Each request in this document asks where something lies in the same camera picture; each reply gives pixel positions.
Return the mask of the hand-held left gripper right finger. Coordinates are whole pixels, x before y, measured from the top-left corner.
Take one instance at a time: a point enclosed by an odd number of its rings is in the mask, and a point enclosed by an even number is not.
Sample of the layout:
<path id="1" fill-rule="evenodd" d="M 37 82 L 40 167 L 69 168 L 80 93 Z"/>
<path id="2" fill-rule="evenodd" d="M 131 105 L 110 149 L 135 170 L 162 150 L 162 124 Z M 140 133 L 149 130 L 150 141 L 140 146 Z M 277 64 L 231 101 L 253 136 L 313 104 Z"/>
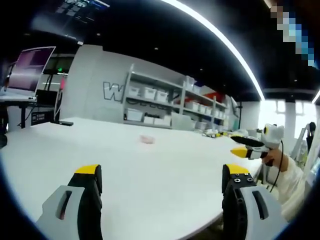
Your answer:
<path id="1" fill-rule="evenodd" d="M 287 226 L 274 196 L 236 164 L 222 168 L 223 240 L 274 240 Z"/>

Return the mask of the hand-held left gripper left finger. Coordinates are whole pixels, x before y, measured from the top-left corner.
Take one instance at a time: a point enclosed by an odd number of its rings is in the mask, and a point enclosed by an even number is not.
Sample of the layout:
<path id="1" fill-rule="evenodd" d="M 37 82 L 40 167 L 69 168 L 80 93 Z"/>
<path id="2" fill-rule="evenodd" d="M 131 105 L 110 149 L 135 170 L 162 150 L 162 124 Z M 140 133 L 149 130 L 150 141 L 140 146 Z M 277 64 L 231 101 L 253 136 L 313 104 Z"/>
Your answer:
<path id="1" fill-rule="evenodd" d="M 42 204 L 37 228 L 49 240 L 101 240 L 102 192 L 101 165 L 78 168 Z"/>

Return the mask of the person's right hand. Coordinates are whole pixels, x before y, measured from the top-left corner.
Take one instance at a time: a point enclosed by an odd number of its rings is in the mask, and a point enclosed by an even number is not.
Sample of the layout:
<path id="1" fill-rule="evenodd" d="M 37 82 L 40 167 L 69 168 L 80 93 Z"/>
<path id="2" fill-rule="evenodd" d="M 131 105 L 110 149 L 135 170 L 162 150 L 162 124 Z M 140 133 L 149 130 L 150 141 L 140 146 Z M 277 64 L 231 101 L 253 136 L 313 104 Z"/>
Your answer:
<path id="1" fill-rule="evenodd" d="M 285 172 L 288 169 L 289 165 L 289 157 L 284 154 L 281 150 L 279 149 L 271 149 L 267 156 L 262 158 L 262 162 L 264 164 L 269 163 L 272 161 L 272 166 L 277 167 L 280 172 Z"/>

